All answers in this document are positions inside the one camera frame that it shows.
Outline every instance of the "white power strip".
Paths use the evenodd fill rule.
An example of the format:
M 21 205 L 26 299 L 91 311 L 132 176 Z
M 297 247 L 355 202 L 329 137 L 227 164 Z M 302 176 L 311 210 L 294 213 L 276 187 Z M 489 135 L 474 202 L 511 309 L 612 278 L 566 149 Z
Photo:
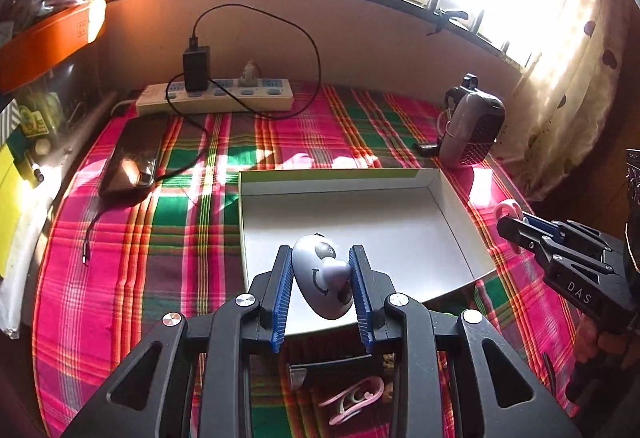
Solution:
M 287 79 L 258 79 L 256 87 L 239 87 L 238 79 L 216 79 L 234 97 L 257 111 L 289 111 L 293 105 L 293 94 Z M 151 113 L 175 114 L 164 96 L 165 84 L 147 86 L 138 100 L 138 115 Z M 169 99 L 181 113 L 223 113 L 246 111 L 220 88 L 212 83 L 204 92 L 188 92 L 184 82 L 176 81 L 169 87 Z

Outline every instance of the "pink object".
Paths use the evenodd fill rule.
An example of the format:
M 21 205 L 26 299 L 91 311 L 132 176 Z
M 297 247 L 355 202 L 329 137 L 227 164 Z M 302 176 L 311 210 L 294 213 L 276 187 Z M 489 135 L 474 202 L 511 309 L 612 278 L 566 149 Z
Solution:
M 516 200 L 514 200 L 513 198 L 502 200 L 500 203 L 498 203 L 497 206 L 495 206 L 494 208 L 495 221 L 497 222 L 500 218 L 504 216 L 510 216 L 511 218 L 517 218 L 519 220 L 521 220 L 524 217 L 524 215 L 522 214 L 522 208 L 520 207 L 520 204 L 516 202 Z M 513 249 L 513 252 L 515 252 L 516 254 L 519 254 L 522 252 L 522 249 L 519 246 L 517 246 L 515 243 L 511 243 L 511 248 Z
M 357 384 L 322 402 L 319 407 L 338 402 L 337 413 L 329 420 L 329 425 L 340 425 L 356 416 L 367 405 L 373 404 L 385 391 L 385 383 L 379 376 L 368 376 Z

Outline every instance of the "white curtain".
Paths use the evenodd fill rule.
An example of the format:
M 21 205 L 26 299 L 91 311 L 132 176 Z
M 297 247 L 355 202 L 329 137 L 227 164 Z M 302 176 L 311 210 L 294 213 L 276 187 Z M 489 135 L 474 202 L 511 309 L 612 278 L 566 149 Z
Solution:
M 543 199 L 600 136 L 633 6 L 633 0 L 565 0 L 542 50 L 505 101 L 492 155 L 527 199 Z

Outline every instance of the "pink plaid tablecloth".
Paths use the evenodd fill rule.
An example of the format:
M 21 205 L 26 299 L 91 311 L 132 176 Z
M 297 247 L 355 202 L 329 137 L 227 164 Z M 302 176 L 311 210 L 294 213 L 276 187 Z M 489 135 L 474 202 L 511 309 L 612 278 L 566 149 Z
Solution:
M 294 87 L 294 109 L 313 86 Z M 100 172 L 126 122 L 113 119 L 74 176 L 53 224 L 40 272 L 33 329 L 36 390 L 44 423 L 57 437 L 141 336 L 164 313 L 187 317 L 215 310 L 244 290 L 238 229 L 238 171 L 296 167 L 420 167 L 411 147 L 434 141 L 438 110 L 411 98 L 324 86 L 314 104 L 287 121 L 247 113 L 202 115 L 212 141 L 206 158 L 165 180 L 136 207 L 104 214 L 92 236 L 90 266 L 81 262 L 84 230 L 94 214 Z M 187 163 L 204 143 L 197 129 L 175 118 L 163 142 L 163 168 Z M 496 271 L 451 296 L 445 307 L 472 306 L 500 330 L 542 382 L 542 354 L 553 363 L 558 402 L 573 367 L 576 314 L 542 283 L 542 271 L 516 255 L 495 228 L 494 206 L 516 197 L 492 161 L 446 172 L 492 256 Z M 257 366 L 255 436 L 377 437 L 388 421 L 354 418 L 337 430 L 318 410 L 313 392 L 288 391 L 286 360 L 330 358 L 344 344 L 312 336 L 288 342 L 280 356 Z M 196 385 L 195 412 L 200 386 Z M 450 408 L 447 434 L 452 436 Z

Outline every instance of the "phone screen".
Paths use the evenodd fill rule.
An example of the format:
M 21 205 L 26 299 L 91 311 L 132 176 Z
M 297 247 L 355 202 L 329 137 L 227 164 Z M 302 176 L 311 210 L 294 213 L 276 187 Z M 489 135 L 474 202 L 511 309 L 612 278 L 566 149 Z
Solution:
M 127 122 L 102 176 L 100 196 L 153 185 L 167 122 L 164 113 Z

